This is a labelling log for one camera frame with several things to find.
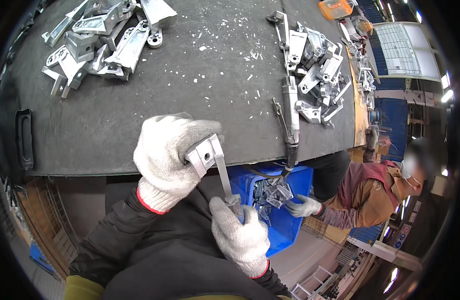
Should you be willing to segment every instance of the black pants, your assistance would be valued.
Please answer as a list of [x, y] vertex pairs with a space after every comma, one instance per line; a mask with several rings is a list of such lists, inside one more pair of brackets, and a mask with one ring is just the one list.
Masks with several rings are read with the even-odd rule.
[[318, 200], [325, 202], [337, 194], [350, 165], [350, 155], [347, 150], [342, 150], [301, 163], [315, 169], [314, 194]]

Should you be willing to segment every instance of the pile of metal parts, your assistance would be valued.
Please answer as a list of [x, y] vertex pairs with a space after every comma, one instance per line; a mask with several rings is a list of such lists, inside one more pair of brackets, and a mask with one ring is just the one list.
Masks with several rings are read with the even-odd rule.
[[264, 179], [253, 185], [253, 207], [258, 209], [259, 219], [264, 220], [269, 226], [272, 226], [269, 217], [272, 206], [280, 209], [292, 198], [290, 186], [282, 177]]
[[356, 61], [356, 81], [357, 89], [362, 95], [363, 102], [367, 105], [370, 111], [374, 109], [374, 90], [376, 89], [374, 83], [374, 76], [371, 73], [370, 57], [366, 55], [365, 43], [362, 40], [358, 31], [350, 18], [345, 18], [345, 24], [339, 23], [340, 32], [343, 35], [342, 42], [348, 46], [351, 59]]
[[[310, 123], [335, 129], [331, 119], [343, 108], [342, 95], [351, 85], [349, 76], [341, 76], [342, 44], [334, 44], [324, 34], [299, 22], [295, 30], [289, 29], [287, 15], [279, 11], [267, 20], [275, 25], [284, 51], [287, 76], [283, 79], [284, 115], [280, 122], [285, 123], [289, 138], [298, 142], [298, 113]], [[299, 94], [308, 93], [315, 97], [314, 105], [299, 99]]]
[[[120, 34], [133, 15], [139, 23]], [[70, 88], [78, 89], [88, 73], [127, 81], [143, 46], [160, 47], [162, 29], [170, 27], [176, 15], [163, 0], [84, 0], [51, 33], [42, 35], [50, 47], [65, 36], [65, 44], [48, 57], [41, 70], [55, 80], [51, 95], [66, 98]], [[72, 31], [66, 31], [73, 22]], [[56, 65], [63, 73], [51, 69]]]

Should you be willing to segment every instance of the orange plastic container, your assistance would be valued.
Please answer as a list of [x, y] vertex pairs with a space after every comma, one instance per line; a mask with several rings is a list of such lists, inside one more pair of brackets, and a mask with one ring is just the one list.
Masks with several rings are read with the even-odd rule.
[[327, 20], [336, 20], [350, 15], [353, 4], [347, 3], [347, 0], [324, 0], [318, 3], [318, 8]]

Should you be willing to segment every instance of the black sleeve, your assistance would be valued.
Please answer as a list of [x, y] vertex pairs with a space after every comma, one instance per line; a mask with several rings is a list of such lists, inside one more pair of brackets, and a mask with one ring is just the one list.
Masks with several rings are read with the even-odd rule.
[[124, 268], [126, 258], [158, 215], [137, 198], [137, 189], [113, 205], [113, 211], [78, 245], [70, 275], [79, 275], [106, 287]]
[[254, 279], [254, 281], [276, 296], [287, 296], [291, 299], [291, 294], [287, 286], [282, 284], [278, 278], [278, 274], [273, 271], [271, 266], [268, 267], [263, 276]]

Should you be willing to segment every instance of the glove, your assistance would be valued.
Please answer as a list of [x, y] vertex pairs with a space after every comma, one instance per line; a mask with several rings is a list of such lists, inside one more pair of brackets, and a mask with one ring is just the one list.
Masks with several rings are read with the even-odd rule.
[[257, 210], [242, 206], [245, 222], [241, 224], [219, 197], [210, 200], [212, 232], [227, 259], [251, 279], [261, 277], [268, 269], [266, 252], [270, 247], [268, 228], [258, 220]]
[[317, 215], [322, 210], [322, 203], [317, 201], [315, 198], [306, 197], [300, 194], [297, 194], [297, 198], [303, 203], [294, 203], [292, 201], [287, 201], [285, 207], [295, 218], [298, 217], [308, 217], [309, 215]]
[[143, 122], [133, 161], [142, 174], [137, 196], [144, 207], [164, 214], [200, 182], [195, 168], [185, 164], [185, 152], [209, 135], [220, 122], [193, 120], [186, 112], [151, 117]]
[[378, 136], [380, 135], [380, 129], [378, 128], [378, 125], [371, 125], [369, 128], [367, 128], [366, 132], [367, 149], [375, 149], [377, 146]]

